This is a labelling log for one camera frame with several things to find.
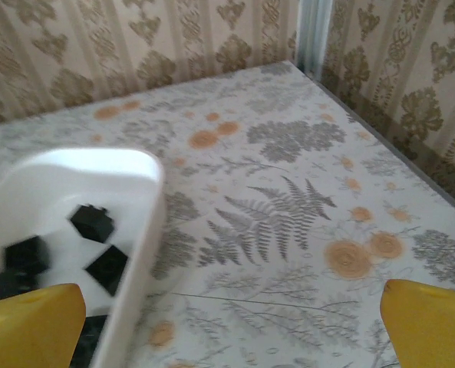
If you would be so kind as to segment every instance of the black block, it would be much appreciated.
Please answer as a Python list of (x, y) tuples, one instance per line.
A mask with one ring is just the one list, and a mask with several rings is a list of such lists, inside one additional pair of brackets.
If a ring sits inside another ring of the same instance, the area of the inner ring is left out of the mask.
[(111, 295), (115, 295), (128, 257), (114, 245), (110, 246), (86, 271)]
[(23, 271), (5, 270), (0, 273), (0, 300), (36, 290), (38, 283), (34, 275)]
[(70, 222), (82, 238), (104, 243), (114, 230), (113, 220), (106, 213), (106, 209), (81, 205), (70, 217)]
[(107, 316), (87, 317), (75, 347), (70, 368), (87, 368), (96, 350)]
[(35, 275), (50, 267), (46, 243), (39, 236), (5, 247), (5, 269), (24, 271)]

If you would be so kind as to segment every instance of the patterned wallpaper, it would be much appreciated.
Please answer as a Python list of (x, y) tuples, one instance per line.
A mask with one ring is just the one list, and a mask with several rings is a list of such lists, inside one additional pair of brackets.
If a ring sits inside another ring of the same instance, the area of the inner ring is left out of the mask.
[(0, 122), (293, 59), (298, 0), (0, 0)]
[(455, 0), (335, 0), (322, 83), (455, 197)]

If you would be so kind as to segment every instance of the floral tablecloth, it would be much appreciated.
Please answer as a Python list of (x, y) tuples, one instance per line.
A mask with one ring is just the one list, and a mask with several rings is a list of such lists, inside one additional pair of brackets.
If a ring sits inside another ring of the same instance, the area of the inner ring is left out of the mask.
[(166, 169), (130, 367), (396, 367), (384, 282), (455, 289), (455, 208), (289, 63), (1, 125), (0, 169), (76, 145)]

